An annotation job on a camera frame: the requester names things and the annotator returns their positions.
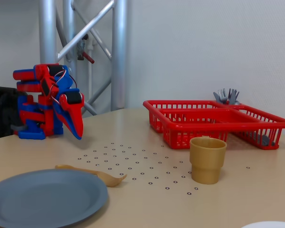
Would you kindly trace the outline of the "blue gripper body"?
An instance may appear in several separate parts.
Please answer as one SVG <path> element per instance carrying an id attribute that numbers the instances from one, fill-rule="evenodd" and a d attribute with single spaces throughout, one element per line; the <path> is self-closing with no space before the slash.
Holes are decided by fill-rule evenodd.
<path id="1" fill-rule="evenodd" d="M 82 94 L 77 88 L 76 81 L 67 71 L 59 71 L 54 76 L 54 84 L 52 87 L 57 88 L 58 92 L 52 95 L 53 104 L 60 104 L 59 99 L 64 95 L 66 102 L 70 105 L 82 104 Z"/>

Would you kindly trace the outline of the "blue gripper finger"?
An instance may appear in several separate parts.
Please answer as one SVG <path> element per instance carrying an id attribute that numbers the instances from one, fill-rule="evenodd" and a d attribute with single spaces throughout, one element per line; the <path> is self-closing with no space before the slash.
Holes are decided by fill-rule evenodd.
<path id="1" fill-rule="evenodd" d="M 79 140 L 80 139 L 80 107 L 77 104 L 66 106 L 54 105 L 54 112 L 69 131 Z"/>

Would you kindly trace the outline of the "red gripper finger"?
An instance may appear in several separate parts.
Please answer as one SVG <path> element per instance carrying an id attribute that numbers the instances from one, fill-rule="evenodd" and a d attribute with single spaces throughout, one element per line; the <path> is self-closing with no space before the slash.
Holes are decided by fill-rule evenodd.
<path id="1" fill-rule="evenodd" d="M 61 94 L 59 97 L 62 109 L 62 122 L 70 132 L 79 140 L 83 136 L 83 119 L 81 109 L 84 106 L 84 96 L 82 94 Z"/>

